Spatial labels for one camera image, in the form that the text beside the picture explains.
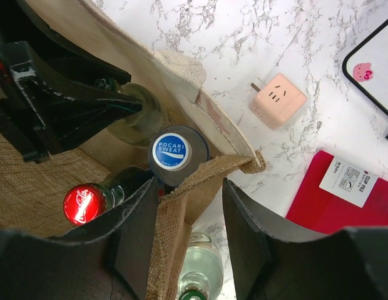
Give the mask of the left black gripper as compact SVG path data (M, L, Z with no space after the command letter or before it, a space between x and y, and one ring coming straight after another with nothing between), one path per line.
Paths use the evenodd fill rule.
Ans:
M28 43L57 72L28 70L12 77L6 45L18 42ZM26 1L0 1L0 106L6 119L0 133L25 162L43 163L48 153L75 149L142 110L135 97L87 85L100 79L126 84L131 74L51 29Z

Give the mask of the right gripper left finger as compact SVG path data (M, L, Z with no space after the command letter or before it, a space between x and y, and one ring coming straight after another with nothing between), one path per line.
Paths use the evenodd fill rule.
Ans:
M0 230L0 299L144 299L158 183L60 237Z

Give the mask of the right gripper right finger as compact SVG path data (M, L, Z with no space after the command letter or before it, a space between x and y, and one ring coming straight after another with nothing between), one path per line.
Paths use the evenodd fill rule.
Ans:
M238 299L388 299L388 227L322 234L222 185Z

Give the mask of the glass cola bottle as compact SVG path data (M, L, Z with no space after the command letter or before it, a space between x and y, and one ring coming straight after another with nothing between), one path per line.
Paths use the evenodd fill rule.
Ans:
M100 183L79 184L64 197L64 215L71 224L84 225L125 202L152 177L147 169L128 166L111 173Z

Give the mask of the clear soda water bottle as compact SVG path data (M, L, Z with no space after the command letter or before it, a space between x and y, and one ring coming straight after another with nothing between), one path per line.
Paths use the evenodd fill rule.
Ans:
M212 238L193 232L178 277L177 299L217 299L223 286L223 264Z

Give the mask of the green cap glass bottle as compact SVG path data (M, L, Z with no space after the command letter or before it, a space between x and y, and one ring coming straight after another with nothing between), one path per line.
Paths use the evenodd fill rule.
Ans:
M118 92L143 101L142 110L110 124L106 129L119 140L138 147L148 148L154 135L170 125L166 108L147 88L136 83L119 85L115 79L100 77L94 85L97 88Z

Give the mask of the brown canvas tote bag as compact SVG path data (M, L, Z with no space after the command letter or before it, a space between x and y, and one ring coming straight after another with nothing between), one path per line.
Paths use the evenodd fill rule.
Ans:
M130 73L129 83L147 88L166 108L169 126L188 126L204 137L210 158L178 187L170 187L150 169L149 147L129 145L114 137L107 127L77 148L48 153L48 160L37 163L25 162L0 133L0 230L21 231L39 238L63 236L80 227L71 224L63 212L64 197L71 188L100 183L128 166L147 169L158 183L158 209L144 299L175 299L193 223L230 173L262 172L266 167L263 156L202 89L206 72L196 60L173 51L149 50L92 1L26 2L64 38ZM12 77L14 72L28 70L55 71L26 42L11 43L6 48Z

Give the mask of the blue label water bottle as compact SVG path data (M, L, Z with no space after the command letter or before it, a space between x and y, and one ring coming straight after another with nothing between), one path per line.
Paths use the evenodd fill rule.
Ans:
M158 132L148 148L153 174L167 186L176 188L209 160L204 137L188 126L168 126Z

